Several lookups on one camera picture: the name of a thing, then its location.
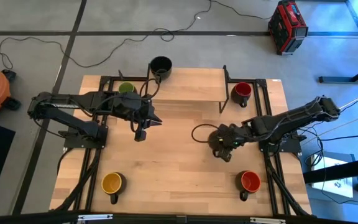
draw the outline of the gray floor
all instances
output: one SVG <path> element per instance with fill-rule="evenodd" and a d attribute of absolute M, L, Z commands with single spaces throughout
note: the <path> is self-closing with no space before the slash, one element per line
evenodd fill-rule
<path fill-rule="evenodd" d="M 0 17 L 0 30 L 71 30 L 80 0 L 0 0 L 0 14 L 9 9 L 9 16 Z M 276 0 L 222 0 L 241 13 L 269 17 Z M 310 31 L 357 31 L 353 18 L 343 2 L 299 2 L 298 7 Z M 174 0 L 91 0 L 88 1 L 80 24 L 81 31 L 153 30 L 157 27 L 179 29 L 187 27 L 193 14 L 208 8 L 207 1 Z M 232 10 L 213 4 L 209 13 L 199 15 L 190 30 L 265 31 L 267 20 L 240 17 Z M 64 46 L 68 37 L 40 37 L 56 40 Z M 113 47 L 127 36 L 77 37 L 71 56 L 83 65 L 105 58 Z M 130 36 L 141 39 L 142 36 Z M 2 111 L 0 125 L 17 131 L 0 178 L 0 215 L 11 212 L 19 183 L 24 175 L 37 127 L 25 111 L 30 97 L 40 91 L 50 91 L 62 61 L 57 46 L 34 40 L 9 41 L 4 45 L 15 65 L 18 80 L 12 84 L 12 94 L 24 105 L 20 111 Z M 343 105 L 358 96 L 358 85 L 322 85 L 322 75 L 353 76 L 358 73 L 358 37 L 308 37 L 292 56 L 278 56 L 270 37 L 176 36 L 171 42 L 151 36 L 144 42 L 128 42 L 116 50 L 104 64 L 95 68 L 80 68 L 69 62 L 60 93 L 78 93 L 83 75 L 145 75 L 147 63 L 157 55 L 170 57 L 176 67 L 221 68 L 226 64 L 231 77 L 282 79 L 289 108 L 296 108 L 318 95 L 326 95 Z M 316 127 L 319 133 L 358 117 L 358 104 L 345 112 L 339 120 Z M 50 129 L 62 129 L 51 123 Z M 329 133 L 325 138 L 358 134 L 358 122 Z M 358 159 L 358 140 L 344 139 L 324 143 L 327 151 L 353 153 Z M 317 149 L 311 142 L 304 146 Z M 23 209 L 24 213 L 47 211 L 55 184 L 56 164 L 62 153 L 62 140 L 47 135 Z M 358 214 L 350 215 L 353 207 L 340 207 L 336 213 L 322 209 L 321 202 L 311 201 L 314 213 L 324 218 L 346 218 L 358 221 Z"/>

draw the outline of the wooden table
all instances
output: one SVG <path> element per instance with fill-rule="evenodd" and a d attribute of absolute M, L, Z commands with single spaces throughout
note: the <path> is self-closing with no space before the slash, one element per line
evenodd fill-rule
<path fill-rule="evenodd" d="M 100 76 L 85 75 L 80 94 L 97 91 Z M 286 111 L 284 90 L 280 80 L 267 80 L 273 114 Z M 156 213 L 188 215 L 258 215 L 271 216 L 272 208 L 266 170 L 258 143 L 247 143 L 232 152 L 230 162 L 213 157 L 207 144 L 191 138 L 191 130 L 201 123 L 219 125 L 240 122 L 257 116 L 252 95 L 248 107 L 241 108 L 229 100 L 222 114 L 207 101 L 168 100 L 164 91 L 157 94 L 155 114 L 163 125 L 147 129 L 147 139 L 134 141 L 129 123 L 108 118 L 108 141 L 102 151 L 91 210 L 114 213 Z M 264 101 L 260 90 L 261 102 Z M 80 110 L 75 116 L 87 118 Z M 199 128 L 195 137 L 206 139 L 213 128 Z M 56 208 L 78 182 L 84 149 L 74 149 L 62 161 L 50 208 Z M 311 213 L 298 159 L 281 153 L 285 183 L 296 201 Z M 260 190 L 246 202 L 239 200 L 234 177 L 242 170 L 252 170 L 262 179 Z M 116 205 L 111 205 L 101 188 L 102 178 L 110 172 L 127 178 L 126 191 Z M 80 208 L 85 207 L 88 186 L 83 191 Z M 280 191 L 276 186 L 278 209 L 283 213 Z"/>

